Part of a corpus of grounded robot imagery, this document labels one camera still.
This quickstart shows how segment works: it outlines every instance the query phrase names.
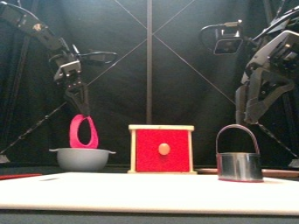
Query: cable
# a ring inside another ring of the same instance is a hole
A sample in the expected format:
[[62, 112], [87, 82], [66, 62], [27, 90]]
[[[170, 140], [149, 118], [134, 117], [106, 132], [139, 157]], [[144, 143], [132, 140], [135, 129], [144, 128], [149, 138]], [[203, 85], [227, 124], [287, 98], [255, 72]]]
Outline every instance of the cable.
[[201, 29], [201, 33], [199, 33], [199, 41], [202, 43], [202, 45], [213, 52], [213, 49], [210, 47], [207, 47], [205, 41], [203, 41], [203, 33], [207, 31], [207, 30], [211, 30], [211, 29], [215, 29], [218, 27], [223, 26], [223, 24], [213, 24], [213, 25], [209, 25], [206, 27], [203, 27]]
[[271, 26], [269, 26], [253, 40], [257, 41], [258, 39], [263, 38], [269, 34], [269, 32], [273, 31], [287, 19], [297, 15], [299, 15], [299, 8], [294, 8], [293, 12], [290, 12], [289, 15], [286, 15], [281, 20], [278, 20]]

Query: wooden box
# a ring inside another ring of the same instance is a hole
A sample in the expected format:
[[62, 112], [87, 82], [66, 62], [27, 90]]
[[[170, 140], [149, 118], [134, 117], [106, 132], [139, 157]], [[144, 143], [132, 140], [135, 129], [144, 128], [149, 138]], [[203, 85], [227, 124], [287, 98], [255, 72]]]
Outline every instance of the wooden box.
[[193, 169], [193, 126], [130, 125], [128, 173], [186, 173]]

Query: silver pail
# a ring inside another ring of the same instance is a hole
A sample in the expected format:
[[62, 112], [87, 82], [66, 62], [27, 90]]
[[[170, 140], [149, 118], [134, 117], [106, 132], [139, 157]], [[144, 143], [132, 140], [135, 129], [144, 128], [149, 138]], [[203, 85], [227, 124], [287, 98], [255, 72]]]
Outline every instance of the silver pail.
[[[219, 153], [219, 136], [221, 133], [227, 129], [242, 129], [245, 130], [254, 141], [255, 153], [246, 152], [226, 152]], [[259, 161], [259, 148], [258, 140], [254, 133], [249, 128], [239, 124], [231, 124], [226, 126], [218, 134], [217, 139], [217, 158], [218, 158], [218, 173], [219, 180], [238, 181], [238, 182], [263, 182], [263, 173]]]

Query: pink ring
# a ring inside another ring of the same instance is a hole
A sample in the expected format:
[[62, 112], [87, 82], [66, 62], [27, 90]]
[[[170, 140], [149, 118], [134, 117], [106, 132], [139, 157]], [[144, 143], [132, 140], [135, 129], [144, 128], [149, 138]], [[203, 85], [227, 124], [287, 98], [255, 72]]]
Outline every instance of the pink ring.
[[[83, 121], [88, 119], [91, 138], [88, 144], [83, 144], [79, 139], [79, 129]], [[99, 147], [99, 134], [95, 128], [95, 124], [90, 116], [76, 115], [70, 124], [70, 147], [71, 148], [88, 148], [96, 149]]]

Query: bucket handle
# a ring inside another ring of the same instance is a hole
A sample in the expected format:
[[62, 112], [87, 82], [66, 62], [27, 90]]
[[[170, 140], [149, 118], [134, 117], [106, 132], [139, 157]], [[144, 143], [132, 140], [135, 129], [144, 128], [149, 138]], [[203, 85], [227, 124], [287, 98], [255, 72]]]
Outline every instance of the bucket handle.
[[254, 145], [255, 145], [255, 149], [257, 149], [257, 154], [259, 154], [259, 148], [258, 148], [258, 140], [257, 140], [257, 137], [255, 137], [254, 133], [251, 132], [251, 130], [250, 130], [247, 127], [245, 127], [243, 125], [239, 125], [239, 124], [231, 124], [231, 125], [226, 126], [226, 127], [219, 131], [218, 138], [217, 138], [217, 153], [219, 154], [219, 136], [221, 136], [221, 133], [222, 133], [225, 130], [227, 130], [227, 129], [233, 129], [233, 128], [242, 129], [242, 130], [245, 130], [245, 131], [250, 134], [250, 136], [251, 136], [251, 138], [253, 138], [253, 141], [254, 141]]

